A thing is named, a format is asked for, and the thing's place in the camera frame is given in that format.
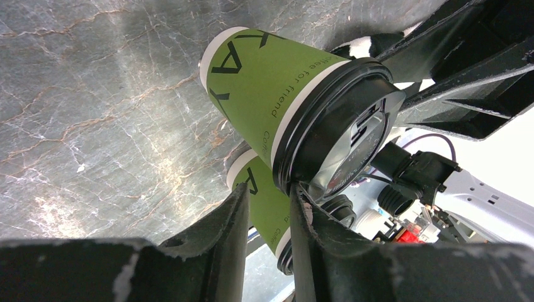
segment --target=purple cable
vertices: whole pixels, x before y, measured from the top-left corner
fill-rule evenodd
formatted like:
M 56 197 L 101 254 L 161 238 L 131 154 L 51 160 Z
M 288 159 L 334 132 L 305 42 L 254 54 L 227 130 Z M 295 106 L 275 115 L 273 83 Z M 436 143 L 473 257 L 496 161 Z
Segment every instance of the purple cable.
M 452 144 L 452 141 L 448 137 L 444 136 L 443 134 L 439 134 L 439 133 L 429 133 L 429 134 L 421 135 L 420 137 L 416 137 L 413 140 L 407 142 L 401 148 L 406 149 L 408 146 L 412 145 L 413 143 L 418 142 L 418 141 L 420 141 L 420 140 L 422 140 L 424 138 L 427 138 L 427 137 L 439 137 L 439 138 L 443 139 L 447 143 L 447 145 L 449 145 L 449 148 L 451 150 L 451 160 L 453 162 L 456 161 L 456 150 L 454 149 L 454 145 Z M 374 173 L 376 173 L 376 171 L 377 171 L 376 168 L 373 168 L 373 170 L 371 172 L 369 172 L 369 174 L 374 175 Z M 363 184 L 366 181 L 367 181 L 367 178 L 363 177 L 362 180 L 354 181 L 354 182 L 352 182 L 351 185 L 354 185 L 354 184 L 360 185 L 360 184 Z

